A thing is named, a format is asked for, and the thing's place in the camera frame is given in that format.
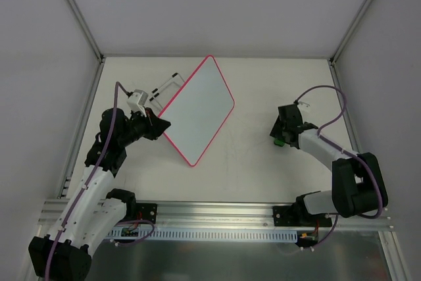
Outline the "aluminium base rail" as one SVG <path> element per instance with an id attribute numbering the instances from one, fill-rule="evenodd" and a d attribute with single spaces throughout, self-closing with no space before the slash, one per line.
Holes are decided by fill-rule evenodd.
<path id="1" fill-rule="evenodd" d="M 38 225 L 51 226 L 64 210 L 67 199 L 48 199 L 43 204 Z M 140 201 L 157 204 L 154 211 L 155 225 L 159 228 L 223 228 L 223 229 L 291 229 L 310 230 L 311 226 L 275 227 L 273 208 L 285 203 L 217 203 L 217 202 L 181 202 L 181 201 Z M 339 217 L 335 230 L 392 232 L 395 230 L 388 211 L 380 218 Z"/>

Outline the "green bone-shaped eraser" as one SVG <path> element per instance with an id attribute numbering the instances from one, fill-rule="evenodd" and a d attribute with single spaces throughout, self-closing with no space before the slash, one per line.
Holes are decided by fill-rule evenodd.
<path id="1" fill-rule="evenodd" d="M 274 145 L 283 147 L 285 145 L 285 141 L 283 139 L 274 138 Z"/>

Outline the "aluminium corner post left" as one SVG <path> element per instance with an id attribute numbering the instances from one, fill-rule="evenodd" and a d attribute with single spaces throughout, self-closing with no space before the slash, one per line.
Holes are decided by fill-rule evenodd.
<path id="1" fill-rule="evenodd" d="M 85 37 L 86 41 L 89 44 L 95 58 L 101 63 L 103 61 L 104 55 L 102 54 L 89 26 L 76 2 L 76 0 L 65 0 L 66 4 L 68 5 L 72 15 L 80 27 L 83 36 Z"/>

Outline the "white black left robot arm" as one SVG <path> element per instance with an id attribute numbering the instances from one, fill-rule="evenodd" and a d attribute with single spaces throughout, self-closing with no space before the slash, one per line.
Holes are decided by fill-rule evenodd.
<path id="1" fill-rule="evenodd" d="M 127 146 L 141 138 L 157 140 L 170 125 L 150 108 L 130 116 L 119 108 L 103 112 L 74 195 L 48 233 L 29 244 L 36 276 L 86 279 L 94 253 L 112 228 L 119 222 L 136 222 L 135 193 L 111 187 L 127 157 Z"/>

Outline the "aluminium right side rail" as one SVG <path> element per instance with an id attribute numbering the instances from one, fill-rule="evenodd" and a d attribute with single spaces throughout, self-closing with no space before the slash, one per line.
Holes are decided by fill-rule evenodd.
<path id="1" fill-rule="evenodd" d="M 342 91 L 343 93 L 345 93 L 345 90 L 342 87 L 342 84 L 340 82 L 340 77 L 339 77 L 338 71 L 335 67 L 335 64 L 331 60 L 328 60 L 328 66 L 330 68 L 330 73 L 331 73 L 331 76 L 332 76 L 334 86 L 337 89 L 339 89 L 340 91 Z M 353 126 L 353 121 L 352 121 L 352 119 L 350 117 L 350 114 L 349 114 L 349 102 L 348 101 L 347 101 L 347 105 L 345 107 L 345 112 L 343 113 L 343 119 L 345 121 L 345 127 L 347 129 L 348 137 L 349 137 L 349 140 L 350 140 L 350 143 L 351 143 L 351 148 L 354 151 L 358 151 L 358 152 L 362 153 L 362 147 L 360 145 L 360 141 L 359 141 L 359 138 L 357 136 L 355 127 Z"/>

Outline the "pink framed whiteboard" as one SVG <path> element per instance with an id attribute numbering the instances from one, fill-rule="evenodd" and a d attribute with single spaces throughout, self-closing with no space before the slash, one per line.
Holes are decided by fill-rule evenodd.
<path id="1" fill-rule="evenodd" d="M 164 136 L 184 161 L 197 165 L 231 115 L 235 99 L 212 55 L 206 56 L 159 113 Z"/>

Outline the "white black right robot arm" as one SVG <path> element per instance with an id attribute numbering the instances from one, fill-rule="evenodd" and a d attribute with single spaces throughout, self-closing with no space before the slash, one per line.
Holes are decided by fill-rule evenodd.
<path id="1" fill-rule="evenodd" d="M 270 136 L 278 146 L 311 155 L 332 175 L 330 190 L 300 195 L 280 215 L 287 225 L 308 226 L 327 214 L 377 218 L 387 207 L 389 198 L 377 157 L 349 151 L 322 135 L 316 125 L 303 120 L 298 104 L 278 108 Z"/>

